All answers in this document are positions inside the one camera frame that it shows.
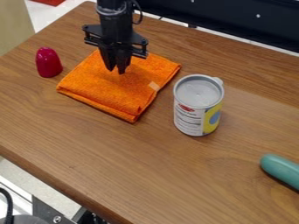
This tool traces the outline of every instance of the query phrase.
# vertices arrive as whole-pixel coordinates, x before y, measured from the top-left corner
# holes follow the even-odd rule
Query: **can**
[[[217,129],[225,94],[220,78],[187,75],[176,83],[173,94],[174,123],[180,131],[201,137]]]

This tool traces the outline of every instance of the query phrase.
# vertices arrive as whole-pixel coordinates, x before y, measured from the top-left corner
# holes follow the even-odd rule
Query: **floor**
[[[39,32],[45,27],[47,27],[50,23],[54,22],[56,19],[66,14],[68,11],[75,8],[77,5],[84,2],[84,0],[66,0],[58,7],[52,7],[42,3],[35,3],[30,0],[25,0],[25,2],[28,11],[30,13],[31,21],[33,23],[35,32]],[[152,18],[159,19],[159,17],[155,15],[150,15],[147,13],[145,13],[145,15]],[[162,20],[170,23],[175,23],[178,25],[187,26],[187,24],[174,21],[168,18],[162,18]],[[197,29],[202,32],[210,32],[212,34],[220,35],[229,39],[236,39],[238,41],[246,42],[248,44],[262,46],[279,52],[299,56],[299,53],[286,51],[269,45],[263,45],[261,43],[253,42],[243,38],[237,38],[217,31],[211,31],[201,27]],[[20,168],[16,167],[14,164],[1,158],[0,158],[0,176],[7,178],[9,181],[23,188],[27,192],[34,193],[38,198],[42,199],[50,206],[56,208],[57,210],[59,210],[61,213],[65,214],[69,218],[73,217],[76,211],[80,208],[78,204],[66,198],[61,193],[56,192],[51,187],[42,183],[38,179],[34,178],[29,173],[21,170]]]

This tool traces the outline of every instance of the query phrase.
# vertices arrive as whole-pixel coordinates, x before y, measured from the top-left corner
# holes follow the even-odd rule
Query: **green toy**
[[[267,154],[261,158],[261,168],[299,191],[299,164],[274,154]]]

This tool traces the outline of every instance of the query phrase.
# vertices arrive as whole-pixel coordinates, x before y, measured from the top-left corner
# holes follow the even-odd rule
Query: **orange towel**
[[[180,69],[180,65],[155,54],[133,57],[125,74],[109,72],[99,51],[94,51],[57,86],[57,91],[130,123],[152,103],[156,93]]]

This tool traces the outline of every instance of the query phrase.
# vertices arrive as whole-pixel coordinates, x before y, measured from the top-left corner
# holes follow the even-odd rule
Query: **white label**
[[[190,136],[203,136],[205,109],[190,108],[175,100],[174,123],[179,130]]]

